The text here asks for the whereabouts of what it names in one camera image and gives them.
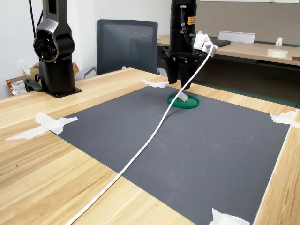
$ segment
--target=tape roll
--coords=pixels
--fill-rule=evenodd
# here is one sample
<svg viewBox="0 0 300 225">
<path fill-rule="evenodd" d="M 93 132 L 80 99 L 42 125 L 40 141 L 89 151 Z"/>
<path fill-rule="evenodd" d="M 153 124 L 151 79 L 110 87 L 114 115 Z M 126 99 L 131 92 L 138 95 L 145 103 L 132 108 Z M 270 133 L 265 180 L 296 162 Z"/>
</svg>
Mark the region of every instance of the tape roll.
<svg viewBox="0 0 300 225">
<path fill-rule="evenodd" d="M 288 51 L 281 49 L 268 49 L 267 55 L 275 58 L 286 58 Z"/>
</svg>

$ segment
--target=office chair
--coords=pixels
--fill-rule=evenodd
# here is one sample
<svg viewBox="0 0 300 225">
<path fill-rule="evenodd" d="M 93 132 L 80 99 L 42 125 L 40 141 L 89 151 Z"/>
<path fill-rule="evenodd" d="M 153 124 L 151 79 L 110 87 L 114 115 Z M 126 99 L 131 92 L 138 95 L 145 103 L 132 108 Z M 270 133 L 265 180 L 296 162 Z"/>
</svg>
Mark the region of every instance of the office chair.
<svg viewBox="0 0 300 225">
<path fill-rule="evenodd" d="M 97 75 L 123 67 L 157 74 L 158 23 L 98 20 L 97 66 L 79 72 L 76 80 L 95 70 Z"/>
</svg>

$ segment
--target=green plastic object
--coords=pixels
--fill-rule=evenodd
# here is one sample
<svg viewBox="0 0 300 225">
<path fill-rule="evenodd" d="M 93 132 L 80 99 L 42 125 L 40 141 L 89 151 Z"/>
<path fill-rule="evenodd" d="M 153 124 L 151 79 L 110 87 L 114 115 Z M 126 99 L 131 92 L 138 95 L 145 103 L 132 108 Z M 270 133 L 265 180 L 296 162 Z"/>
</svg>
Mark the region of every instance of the green plastic object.
<svg viewBox="0 0 300 225">
<path fill-rule="evenodd" d="M 173 101 L 173 99 L 175 98 L 176 94 L 174 95 L 170 95 L 168 97 L 168 103 L 171 104 L 171 102 Z M 187 101 L 182 101 L 180 98 L 177 98 L 174 103 L 173 106 L 176 108 L 180 108 L 180 109 L 193 109 L 198 107 L 200 101 L 199 99 L 197 99 L 194 96 L 189 95 L 188 96 L 188 100 Z"/>
</svg>

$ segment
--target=gray mat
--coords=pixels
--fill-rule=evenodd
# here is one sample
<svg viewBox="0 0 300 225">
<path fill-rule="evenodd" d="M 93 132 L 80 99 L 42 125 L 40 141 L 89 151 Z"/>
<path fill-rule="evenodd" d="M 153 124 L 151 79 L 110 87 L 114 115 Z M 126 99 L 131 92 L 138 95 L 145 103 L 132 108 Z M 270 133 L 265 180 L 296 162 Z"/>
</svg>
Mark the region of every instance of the gray mat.
<svg viewBox="0 0 300 225">
<path fill-rule="evenodd" d="M 74 113 L 79 120 L 59 136 L 119 172 L 177 91 L 146 87 Z M 199 107 L 172 108 L 124 177 L 198 225 L 212 221 L 211 208 L 252 223 L 289 126 L 264 112 L 194 96 Z"/>
</svg>

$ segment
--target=wooden table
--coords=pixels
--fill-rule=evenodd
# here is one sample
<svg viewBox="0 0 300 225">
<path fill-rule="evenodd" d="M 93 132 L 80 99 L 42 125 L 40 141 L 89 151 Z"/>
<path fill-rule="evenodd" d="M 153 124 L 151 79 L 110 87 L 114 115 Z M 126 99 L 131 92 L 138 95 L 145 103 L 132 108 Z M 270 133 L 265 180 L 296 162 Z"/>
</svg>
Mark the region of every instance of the wooden table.
<svg viewBox="0 0 300 225">
<path fill-rule="evenodd" d="M 83 92 L 64 98 L 30 92 L 0 101 L 0 224 L 63 224 L 116 176 L 51 132 L 30 140 L 4 139 L 37 127 L 38 112 L 55 119 L 68 116 L 143 88 L 142 79 L 166 77 L 129 68 L 78 81 Z M 275 115 L 295 110 L 196 84 L 189 91 Z M 76 224 L 193 223 L 122 177 Z M 300 129 L 288 131 L 257 224 L 300 224 Z"/>
<path fill-rule="evenodd" d="M 159 36 L 159 38 L 159 46 L 170 44 L 170 35 Z M 268 49 L 283 49 L 289 51 L 289 53 L 286 58 L 274 58 L 267 56 Z M 300 66 L 300 61 L 293 61 L 292 59 L 292 56 L 300 57 L 300 48 L 297 47 L 275 46 L 259 43 L 243 44 L 232 42 L 228 46 L 218 48 L 216 54 Z"/>
</svg>

